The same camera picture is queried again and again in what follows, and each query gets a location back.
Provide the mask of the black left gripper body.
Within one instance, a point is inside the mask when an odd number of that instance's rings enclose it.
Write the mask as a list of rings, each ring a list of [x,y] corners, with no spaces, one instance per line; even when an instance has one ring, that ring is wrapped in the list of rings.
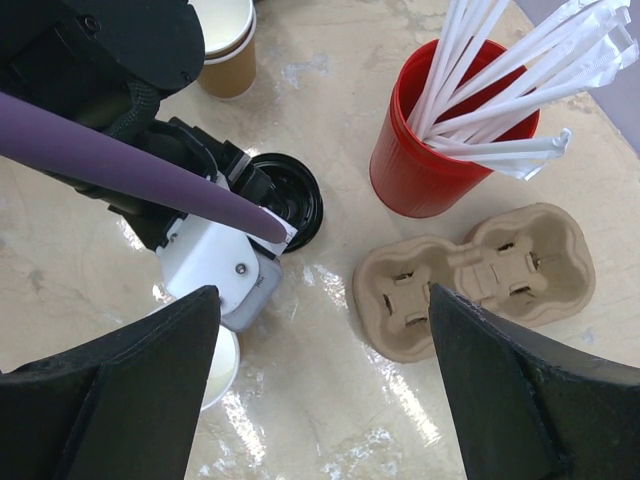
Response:
[[[85,163],[91,176],[76,176],[74,189],[123,216],[149,250],[189,215],[271,240],[273,221],[257,202],[216,184],[218,146],[176,118],[152,122],[130,143],[103,135]]]

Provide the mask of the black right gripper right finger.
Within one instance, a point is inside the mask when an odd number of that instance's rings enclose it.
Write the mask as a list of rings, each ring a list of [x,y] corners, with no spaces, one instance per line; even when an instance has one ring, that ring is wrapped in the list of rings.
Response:
[[[429,320],[469,479],[636,479],[639,370],[435,284]]]

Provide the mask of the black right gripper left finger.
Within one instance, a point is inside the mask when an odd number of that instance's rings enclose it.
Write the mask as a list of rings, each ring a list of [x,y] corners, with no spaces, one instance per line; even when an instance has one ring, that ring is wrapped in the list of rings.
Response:
[[[204,286],[2,374],[2,478],[184,478],[220,319]]]

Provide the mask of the white paper coffee cup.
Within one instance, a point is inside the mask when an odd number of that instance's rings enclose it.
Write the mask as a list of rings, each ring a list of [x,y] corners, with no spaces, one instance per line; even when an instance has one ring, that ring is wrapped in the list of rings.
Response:
[[[200,411],[216,405],[231,389],[240,366],[238,335],[220,325]]]

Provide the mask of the black plastic cup lid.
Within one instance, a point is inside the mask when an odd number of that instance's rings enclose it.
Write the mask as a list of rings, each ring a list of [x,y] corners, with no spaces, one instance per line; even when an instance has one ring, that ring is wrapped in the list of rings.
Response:
[[[306,246],[318,234],[324,217],[316,178],[301,161],[283,153],[257,155],[252,165],[271,181],[259,205],[297,230],[284,252],[293,253]]]

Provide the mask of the stacked brown paper cups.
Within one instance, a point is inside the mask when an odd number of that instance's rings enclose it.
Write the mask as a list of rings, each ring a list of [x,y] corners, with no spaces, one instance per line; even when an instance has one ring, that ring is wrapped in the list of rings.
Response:
[[[193,1],[203,31],[205,60],[198,82],[210,95],[232,99],[256,78],[253,1]]]

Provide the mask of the brown pulp cup carrier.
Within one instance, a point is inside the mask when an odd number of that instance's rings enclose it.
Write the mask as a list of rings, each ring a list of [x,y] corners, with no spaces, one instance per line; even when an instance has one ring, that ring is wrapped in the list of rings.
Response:
[[[583,310],[596,272],[578,223],[549,203],[490,217],[462,244],[426,235],[378,248],[357,266],[352,292],[380,355],[398,363],[434,356],[428,318],[434,284],[536,327]]]

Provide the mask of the white wrapped straw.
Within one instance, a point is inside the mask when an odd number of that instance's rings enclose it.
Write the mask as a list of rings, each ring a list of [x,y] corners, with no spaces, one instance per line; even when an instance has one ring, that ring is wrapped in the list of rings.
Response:
[[[573,34],[591,29],[607,33],[617,25],[627,30],[631,21],[629,6],[627,1],[565,2],[478,73],[471,75],[468,80],[463,76],[442,114],[520,67],[524,67],[525,72],[531,69],[544,55]]]
[[[508,1],[450,1],[423,91],[409,116],[423,139],[445,111],[471,62],[479,53]]]
[[[622,25],[607,33],[591,29],[573,34],[496,97],[471,113],[436,124],[423,140],[494,140],[546,103],[610,84],[638,59],[639,43]]]
[[[573,131],[564,128],[557,136],[480,144],[466,144],[437,136],[429,139],[426,145],[454,160],[475,163],[491,171],[528,181],[551,161],[562,157],[572,137]]]

